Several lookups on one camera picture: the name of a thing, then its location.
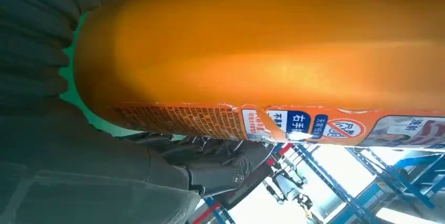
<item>black machine part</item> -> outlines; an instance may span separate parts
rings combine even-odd
[[[189,136],[166,141],[171,136],[139,133],[120,139],[155,149],[167,162],[189,177],[190,190],[203,198],[239,188],[269,157],[273,144]]]
[[[266,190],[272,195],[278,204],[282,205],[284,203],[284,198],[281,198],[277,192],[273,189],[271,185],[269,185],[265,180],[263,181],[263,185],[266,187]]]

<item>gray sleeve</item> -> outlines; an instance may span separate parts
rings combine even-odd
[[[59,99],[61,50],[82,13],[107,1],[0,0],[2,223],[175,223],[199,200],[175,167]]]

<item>blue metal frame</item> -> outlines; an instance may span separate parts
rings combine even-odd
[[[322,181],[354,212],[354,214],[364,223],[380,223],[375,216],[371,215],[354,197],[352,197],[318,162],[311,153],[302,145],[294,145],[293,149],[297,152],[307,165],[320,177]]]
[[[402,199],[403,201],[405,201],[409,207],[419,216],[422,217],[423,214],[421,213],[421,211],[412,204],[412,200],[410,198],[408,198],[404,192],[400,189],[400,184],[397,185],[396,183],[393,182],[393,178],[390,178],[388,176],[388,174],[385,174],[384,172],[380,173],[370,162],[369,160],[361,153],[361,152],[356,152],[354,151],[353,148],[345,148],[358,162],[360,162],[361,165],[363,165],[371,174],[376,175],[377,178],[379,178],[380,180],[382,180],[389,188],[391,188],[391,190],[393,192],[396,193],[396,195]]]
[[[217,201],[213,198],[205,198],[204,202],[207,204],[208,207],[213,206]],[[218,208],[213,210],[213,215],[215,218],[219,221],[220,224],[226,224],[226,221],[223,219],[223,217],[218,213]]]
[[[410,183],[402,174],[397,172],[395,169],[393,169],[391,166],[387,165],[377,154],[375,154],[373,151],[368,150],[371,155],[381,164],[383,165],[384,169],[383,172],[389,174],[392,178],[396,179],[399,183],[401,183],[408,191],[410,191],[412,194],[414,194],[417,198],[420,199],[425,205],[427,205],[429,208],[434,208],[434,204],[431,202],[431,200],[422,194],[422,192],[413,184]]]

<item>blue metal rack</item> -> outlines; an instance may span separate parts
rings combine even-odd
[[[388,173],[385,173],[385,170],[382,169],[382,172],[380,173],[373,165],[372,163],[366,158],[360,151],[355,151],[353,148],[345,148],[361,165],[363,165],[371,174],[377,176],[381,181],[383,181],[400,199],[405,201],[411,209],[417,213],[419,217],[422,217],[423,214],[419,211],[419,209],[412,204],[412,200],[408,198],[404,192],[400,189],[400,184],[394,183],[394,178],[391,177]]]
[[[426,159],[432,161],[412,182],[412,188],[406,188],[405,194],[418,196],[428,207],[434,208],[430,198],[445,187],[445,169],[441,166],[445,164],[445,153],[440,155],[427,155],[419,158],[419,162]]]
[[[391,188],[400,199],[408,203],[413,210],[421,216],[419,210],[412,205],[412,200],[408,196],[418,198],[429,208],[434,208],[433,202],[430,198],[445,186],[445,169],[440,169],[440,166],[445,163],[445,154],[433,154],[421,157],[412,157],[400,160],[395,166],[387,165],[377,154],[371,150],[371,156],[377,160],[378,166],[382,172],[379,173],[372,165],[372,161],[366,158],[362,153],[355,152],[351,148],[346,148],[369,172],[378,176],[385,184]],[[420,164],[430,164],[422,171],[413,181],[409,181],[396,168],[406,166],[415,166]]]
[[[204,202],[208,205],[208,207],[211,207],[217,202],[217,200],[215,200],[212,197],[209,197],[209,198],[205,198]],[[226,224],[226,221],[228,221],[229,224],[235,224],[235,221],[232,219],[232,217],[230,216],[227,209],[225,209],[222,206],[213,210],[213,215],[215,216],[215,218],[218,220],[218,222],[220,224]]]
[[[302,145],[294,145],[293,149],[298,153],[301,158],[307,163],[307,165],[320,177],[322,181],[341,199],[343,200],[354,212],[354,214],[363,223],[379,223],[378,220],[372,216],[362,205],[356,202],[356,199],[352,197],[335,179],[314,159],[312,154],[306,150]]]

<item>warning label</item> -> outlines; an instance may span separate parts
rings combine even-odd
[[[134,129],[246,140],[239,114],[230,108],[129,106],[114,109]]]
[[[335,119],[327,122],[323,136],[329,138],[354,138],[363,135],[365,127],[351,119]]]

